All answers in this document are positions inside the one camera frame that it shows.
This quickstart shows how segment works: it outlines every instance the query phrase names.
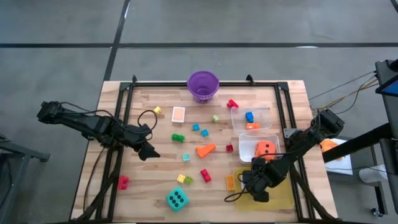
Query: gray concrete floor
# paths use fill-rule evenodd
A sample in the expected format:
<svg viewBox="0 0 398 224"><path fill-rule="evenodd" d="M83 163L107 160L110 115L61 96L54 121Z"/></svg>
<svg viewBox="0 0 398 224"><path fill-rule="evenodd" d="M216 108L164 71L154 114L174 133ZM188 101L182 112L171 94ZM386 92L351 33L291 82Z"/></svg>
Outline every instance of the gray concrete floor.
<svg viewBox="0 0 398 224"><path fill-rule="evenodd" d="M0 43L112 43L123 0L0 2ZM398 21L388 0L183 1L133 0L121 42L393 42ZM32 161L10 223L65 221L78 184L87 141L63 126L39 123L42 101L96 107L111 49L0 49L0 133L21 145L50 152L48 163ZM111 80L186 80L195 70L222 80L305 80L308 96L374 70L398 48L345 49L119 49ZM367 78L311 101L323 106ZM349 107L349 98L334 111ZM387 122L381 97L363 91L341 115L342 135L355 137ZM368 157L369 153L355 156ZM372 188L331 182L339 217L374 218Z"/></svg>

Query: red lego brick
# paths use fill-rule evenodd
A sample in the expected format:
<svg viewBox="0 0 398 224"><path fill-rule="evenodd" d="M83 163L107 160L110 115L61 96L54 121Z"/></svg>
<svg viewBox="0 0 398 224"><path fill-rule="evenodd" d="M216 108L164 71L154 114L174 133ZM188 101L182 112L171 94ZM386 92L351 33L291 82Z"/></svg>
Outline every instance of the red lego brick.
<svg viewBox="0 0 398 224"><path fill-rule="evenodd" d="M200 173L203 176L203 179L205 180L206 183L211 181L210 175L209 173L207 173L206 169L201 170Z"/></svg>
<svg viewBox="0 0 398 224"><path fill-rule="evenodd" d="M239 105L237 105L236 103L235 103L235 101L233 101L232 99L230 99L229 101L228 101L228 103L226 104L226 106L228 107L228 108L231 108L231 107L236 107L236 108L239 108Z"/></svg>
<svg viewBox="0 0 398 224"><path fill-rule="evenodd" d="M232 145L226 146L226 152L233 152L233 151L234 151L234 147Z"/></svg>
<svg viewBox="0 0 398 224"><path fill-rule="evenodd" d="M118 190L126 190L128 182L129 182L129 178L128 177L120 176L119 177L119 183L118 183Z"/></svg>

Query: yellow lego brick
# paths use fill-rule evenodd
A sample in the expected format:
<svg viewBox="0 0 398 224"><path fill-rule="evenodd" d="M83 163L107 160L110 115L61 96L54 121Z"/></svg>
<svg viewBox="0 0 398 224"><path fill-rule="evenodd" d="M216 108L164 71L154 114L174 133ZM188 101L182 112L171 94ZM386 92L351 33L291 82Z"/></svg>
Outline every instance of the yellow lego brick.
<svg viewBox="0 0 398 224"><path fill-rule="evenodd" d="M232 175L226 176L226 188L228 190L235 190L234 177Z"/></svg>
<svg viewBox="0 0 398 224"><path fill-rule="evenodd" d="M154 109L154 111L156 114L160 114L160 112L162 112L162 110L158 106Z"/></svg>
<svg viewBox="0 0 398 224"><path fill-rule="evenodd" d="M184 183L184 180L185 180L185 176L184 175L178 175L178 178L177 178L177 181L178 182L180 182L180 183Z"/></svg>

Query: blue block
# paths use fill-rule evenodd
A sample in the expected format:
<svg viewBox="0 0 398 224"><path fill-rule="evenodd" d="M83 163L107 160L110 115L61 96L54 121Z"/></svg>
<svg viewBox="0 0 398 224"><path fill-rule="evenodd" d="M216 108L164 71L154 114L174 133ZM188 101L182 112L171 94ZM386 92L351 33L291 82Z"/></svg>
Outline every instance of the blue block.
<svg viewBox="0 0 398 224"><path fill-rule="evenodd" d="M189 202L189 199L181 187L177 187L166 196L166 202L173 211L178 212Z"/></svg>
<svg viewBox="0 0 398 224"><path fill-rule="evenodd" d="M189 161L190 160L189 154L188 153L182 154L182 160L185 161L185 162Z"/></svg>
<svg viewBox="0 0 398 224"><path fill-rule="evenodd" d="M206 137L206 136L209 135L209 132L207 131L207 129L204 129L204 130L201 132L201 135L202 135L203 137Z"/></svg>
<svg viewBox="0 0 398 224"><path fill-rule="evenodd" d="M252 112L247 112L247 113L246 113L246 120L247 120L249 123L253 123L254 118L253 118L253 113L252 113Z"/></svg>
<svg viewBox="0 0 398 224"><path fill-rule="evenodd" d="M194 124L194 125L192 126L192 129L193 129L194 131L199 131L199 130L200 130L199 124Z"/></svg>

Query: orange object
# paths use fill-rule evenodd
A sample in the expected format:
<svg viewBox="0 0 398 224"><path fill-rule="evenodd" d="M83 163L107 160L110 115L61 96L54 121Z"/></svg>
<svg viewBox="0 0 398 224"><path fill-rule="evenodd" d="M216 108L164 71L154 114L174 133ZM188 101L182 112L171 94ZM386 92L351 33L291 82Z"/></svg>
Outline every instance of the orange object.
<svg viewBox="0 0 398 224"><path fill-rule="evenodd" d="M334 141L330 140L330 139L325 139L323 140L319 145L321 145L321 150L322 153L329 151L330 149L333 149L334 147L338 146L337 143L335 143Z"/></svg>
<svg viewBox="0 0 398 224"><path fill-rule="evenodd" d="M248 123L246 125L246 129L250 130L250 129L259 129L260 128L260 124L259 123Z"/></svg>
<svg viewBox="0 0 398 224"><path fill-rule="evenodd" d="M270 142L270 141L259 141L257 142L257 146L256 146L256 157L259 157L263 154L267 154L267 153L276 153L275 150L275 145L274 143ZM271 154L271 155L265 155L262 156L263 158L266 159L266 161L270 161L275 159L275 155Z"/></svg>
<svg viewBox="0 0 398 224"><path fill-rule="evenodd" d="M226 188L228 190L235 190L234 177L232 175L226 176Z"/></svg>
<svg viewBox="0 0 398 224"><path fill-rule="evenodd" d="M211 144L208 144L207 146L197 147L196 150L197 150L197 153L200 156L200 158L203 159L207 154L209 154L215 148L216 148L216 145L211 143Z"/></svg>

